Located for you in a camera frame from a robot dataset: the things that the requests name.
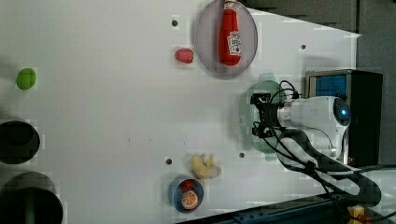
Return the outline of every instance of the black cable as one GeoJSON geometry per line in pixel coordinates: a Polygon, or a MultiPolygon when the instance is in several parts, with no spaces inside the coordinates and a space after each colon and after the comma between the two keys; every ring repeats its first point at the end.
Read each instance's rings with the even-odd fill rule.
{"type": "Polygon", "coordinates": [[[354,171],[354,173],[366,173],[370,171],[376,171],[376,170],[386,170],[386,169],[395,169],[396,165],[374,165],[374,166],[367,166],[360,168],[358,171],[354,171]]]}
{"type": "MultiPolygon", "coordinates": [[[[258,128],[257,128],[256,125],[255,125],[256,123],[259,123],[259,122],[258,122],[258,121],[253,122],[253,127],[256,129],[256,132],[257,132],[257,131],[258,131],[258,128]]],[[[273,151],[275,151],[276,153],[279,153],[280,155],[282,155],[282,156],[288,158],[288,159],[291,160],[291,161],[297,162],[294,158],[291,157],[291,155],[286,155],[285,153],[279,151],[276,147],[272,146],[272,145],[267,141],[267,139],[262,138],[262,140],[264,140],[264,142],[265,142],[273,151]]]]}
{"type": "Polygon", "coordinates": [[[270,104],[274,101],[274,98],[278,95],[278,94],[280,94],[281,92],[283,92],[283,91],[292,91],[293,93],[295,93],[296,92],[296,90],[294,90],[294,89],[291,89],[291,88],[286,88],[286,89],[282,89],[282,90],[280,90],[280,91],[277,91],[272,97],[271,97],[271,100],[270,100],[270,104]]]}
{"type": "Polygon", "coordinates": [[[291,84],[291,83],[290,83],[289,81],[287,81],[287,80],[282,80],[282,81],[280,81],[280,83],[279,83],[279,87],[280,87],[280,88],[282,88],[282,83],[288,83],[288,84],[291,86],[292,89],[296,90],[296,89],[294,88],[293,84],[291,84]]]}

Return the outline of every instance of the transparent plate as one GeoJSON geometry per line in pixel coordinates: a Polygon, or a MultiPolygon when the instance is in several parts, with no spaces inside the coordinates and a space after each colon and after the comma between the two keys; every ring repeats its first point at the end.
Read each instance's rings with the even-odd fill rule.
{"type": "Polygon", "coordinates": [[[228,66],[219,61],[219,28],[221,26],[224,1],[216,0],[209,4],[201,14],[195,30],[195,46],[204,64],[213,72],[236,76],[243,73],[252,63],[258,45],[257,28],[253,17],[239,2],[236,2],[239,34],[241,37],[241,61],[228,66]]]}

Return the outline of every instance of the red bottle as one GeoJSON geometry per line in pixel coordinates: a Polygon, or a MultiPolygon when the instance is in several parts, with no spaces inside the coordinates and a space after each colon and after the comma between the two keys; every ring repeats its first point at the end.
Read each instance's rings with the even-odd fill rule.
{"type": "Polygon", "coordinates": [[[241,39],[239,37],[236,0],[226,0],[219,34],[219,59],[233,66],[241,60],[241,39]]]}

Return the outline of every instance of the white surface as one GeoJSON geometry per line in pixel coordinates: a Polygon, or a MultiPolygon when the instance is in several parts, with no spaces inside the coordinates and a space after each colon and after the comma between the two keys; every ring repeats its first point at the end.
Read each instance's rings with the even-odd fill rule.
{"type": "Polygon", "coordinates": [[[29,119],[44,141],[31,161],[2,164],[1,181],[20,170],[49,175],[64,223],[170,223],[323,192],[246,148],[238,97],[259,74],[301,89],[306,70],[354,68],[357,36],[251,10],[255,61],[238,77],[216,77],[195,49],[191,66],[172,55],[193,45],[194,21],[208,2],[2,0],[0,116],[29,119]],[[37,69],[36,90],[15,88],[17,67],[37,69]],[[167,187],[191,175],[188,157],[202,152],[215,155],[222,174],[207,181],[201,207],[181,215],[167,187]]]}

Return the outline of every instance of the bowl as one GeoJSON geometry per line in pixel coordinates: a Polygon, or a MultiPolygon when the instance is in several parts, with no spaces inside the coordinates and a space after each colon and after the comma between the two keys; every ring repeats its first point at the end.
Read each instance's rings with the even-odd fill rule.
{"type": "Polygon", "coordinates": [[[195,211],[201,205],[203,199],[204,199],[204,187],[196,179],[178,178],[172,181],[169,187],[169,202],[171,202],[171,204],[180,213],[191,213],[195,211]],[[193,209],[185,209],[181,204],[181,196],[183,195],[184,191],[181,189],[180,184],[185,180],[192,180],[194,182],[194,187],[192,187],[192,190],[198,196],[198,205],[193,209]]]}

